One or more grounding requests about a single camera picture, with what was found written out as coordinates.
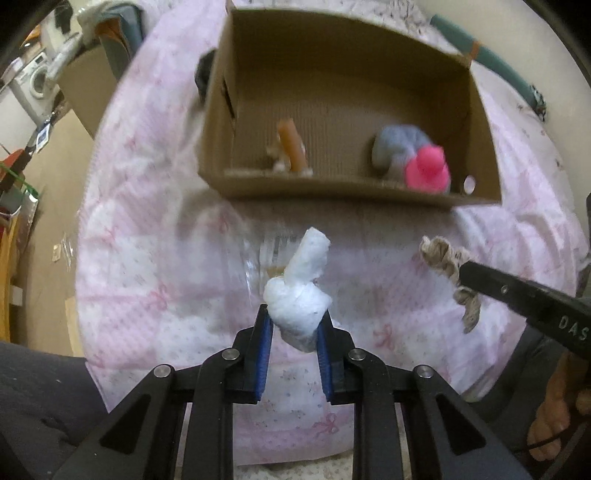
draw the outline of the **person's hand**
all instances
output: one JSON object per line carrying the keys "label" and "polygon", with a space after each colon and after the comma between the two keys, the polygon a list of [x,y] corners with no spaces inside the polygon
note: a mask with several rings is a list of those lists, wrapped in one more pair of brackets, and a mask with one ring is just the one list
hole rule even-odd
{"label": "person's hand", "polygon": [[[560,357],[548,381],[546,397],[527,434],[527,445],[542,442],[566,430],[570,425],[569,408],[573,405],[582,415],[591,414],[591,388],[580,390],[589,363],[567,352]],[[539,462],[553,460],[562,448],[560,439],[530,450]]]}

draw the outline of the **washing machine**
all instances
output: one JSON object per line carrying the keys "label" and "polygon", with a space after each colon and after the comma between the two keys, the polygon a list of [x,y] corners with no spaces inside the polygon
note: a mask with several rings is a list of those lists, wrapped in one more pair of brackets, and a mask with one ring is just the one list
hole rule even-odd
{"label": "washing machine", "polygon": [[40,127],[50,116],[59,88],[47,87],[45,75],[51,60],[45,51],[39,52],[10,82],[14,96]]}

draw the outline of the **dark gray fabric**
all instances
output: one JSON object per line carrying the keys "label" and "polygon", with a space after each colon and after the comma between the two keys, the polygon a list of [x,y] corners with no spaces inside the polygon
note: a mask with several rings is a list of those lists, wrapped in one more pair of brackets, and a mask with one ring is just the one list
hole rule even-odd
{"label": "dark gray fabric", "polygon": [[[51,478],[105,416],[83,358],[0,342],[0,434],[35,480]],[[15,478],[6,455],[0,473]]]}

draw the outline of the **beige rope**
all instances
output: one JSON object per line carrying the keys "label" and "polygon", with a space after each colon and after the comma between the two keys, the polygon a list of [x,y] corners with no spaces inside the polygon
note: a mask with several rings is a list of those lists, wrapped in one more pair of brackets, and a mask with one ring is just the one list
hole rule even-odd
{"label": "beige rope", "polygon": [[473,260],[473,255],[464,247],[453,248],[446,238],[440,236],[433,240],[424,236],[419,250],[429,268],[445,275],[457,287],[453,299],[464,306],[464,333],[470,333],[480,319],[480,299],[474,290],[460,285],[460,266]]}

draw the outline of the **metal screw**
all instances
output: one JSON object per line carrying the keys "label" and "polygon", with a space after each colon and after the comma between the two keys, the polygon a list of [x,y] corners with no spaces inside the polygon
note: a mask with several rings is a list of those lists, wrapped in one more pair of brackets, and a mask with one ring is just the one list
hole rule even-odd
{"label": "metal screw", "polygon": [[365,350],[362,348],[353,348],[351,351],[349,351],[349,358],[351,360],[363,360],[366,356],[367,353],[365,353]]}
{"label": "metal screw", "polygon": [[414,370],[421,378],[431,378],[435,374],[435,370],[428,365],[419,365]]}
{"label": "metal screw", "polygon": [[166,378],[170,375],[171,369],[168,365],[159,365],[154,368],[154,376],[158,378]]}
{"label": "metal screw", "polygon": [[226,348],[222,352],[222,358],[224,360],[235,360],[239,356],[240,356],[240,352],[238,350],[236,350],[235,348]]}

